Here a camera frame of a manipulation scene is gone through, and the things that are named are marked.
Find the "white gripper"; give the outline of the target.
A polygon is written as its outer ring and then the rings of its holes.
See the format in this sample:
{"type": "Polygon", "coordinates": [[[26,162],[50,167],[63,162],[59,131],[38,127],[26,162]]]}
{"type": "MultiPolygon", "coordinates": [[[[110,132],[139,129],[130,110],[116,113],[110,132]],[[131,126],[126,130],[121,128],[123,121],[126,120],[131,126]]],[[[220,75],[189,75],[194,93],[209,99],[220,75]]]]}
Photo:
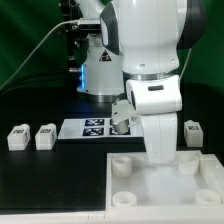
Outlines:
{"type": "Polygon", "coordinates": [[[149,163],[171,163],[177,145],[177,112],[182,109],[179,76],[147,81],[129,79],[126,93],[140,118],[149,163]]]}

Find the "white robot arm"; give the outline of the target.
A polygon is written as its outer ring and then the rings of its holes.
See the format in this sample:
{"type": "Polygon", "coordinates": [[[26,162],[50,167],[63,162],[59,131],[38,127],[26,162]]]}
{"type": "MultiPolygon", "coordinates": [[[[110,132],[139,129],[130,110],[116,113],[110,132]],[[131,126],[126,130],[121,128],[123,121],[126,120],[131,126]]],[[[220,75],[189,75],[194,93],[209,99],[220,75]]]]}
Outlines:
{"type": "Polygon", "coordinates": [[[125,133],[128,121],[142,126],[148,160],[174,160],[177,112],[182,109],[177,51],[191,48],[206,24],[202,0],[75,0],[79,25],[89,31],[89,50],[78,91],[112,102],[112,124],[125,133]]]}

